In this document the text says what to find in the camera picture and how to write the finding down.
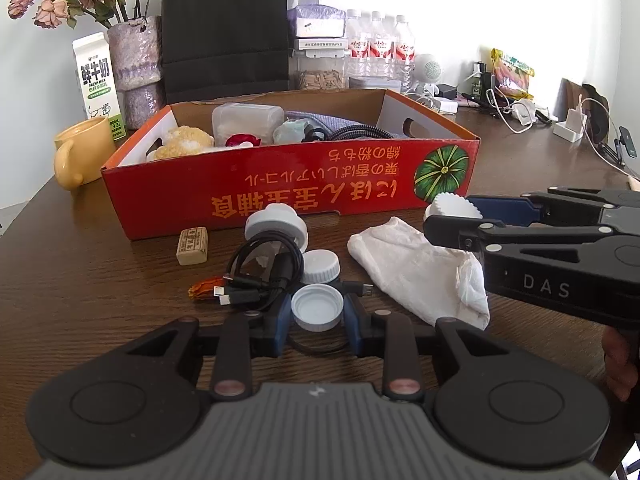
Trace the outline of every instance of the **white cloth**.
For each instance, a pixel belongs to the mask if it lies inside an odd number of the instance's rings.
[[[483,330],[489,324],[482,265],[472,253],[433,246],[395,216],[351,236],[347,248],[380,290],[427,323],[451,316]]]

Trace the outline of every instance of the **milk carton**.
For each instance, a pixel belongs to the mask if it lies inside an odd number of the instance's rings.
[[[86,118],[107,116],[113,140],[121,139],[127,131],[120,113],[105,33],[75,40],[73,46]]]

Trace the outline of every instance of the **bottle label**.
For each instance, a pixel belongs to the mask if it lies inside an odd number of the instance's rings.
[[[396,44],[396,59],[403,61],[413,61],[415,57],[415,47],[408,43]]]
[[[351,57],[367,57],[369,53],[369,41],[353,40],[349,43],[349,50],[351,50]]]
[[[391,40],[382,38],[371,40],[371,46],[369,47],[371,57],[391,57],[391,46]]]

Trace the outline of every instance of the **human hand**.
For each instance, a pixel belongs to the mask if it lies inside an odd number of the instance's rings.
[[[629,343],[616,329],[607,326],[602,333],[607,386],[623,402],[638,382],[638,368],[629,362]]]

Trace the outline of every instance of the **white speaker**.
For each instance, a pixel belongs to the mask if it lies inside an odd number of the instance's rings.
[[[423,83],[442,83],[442,65],[431,54],[418,54],[415,57],[415,78]]]

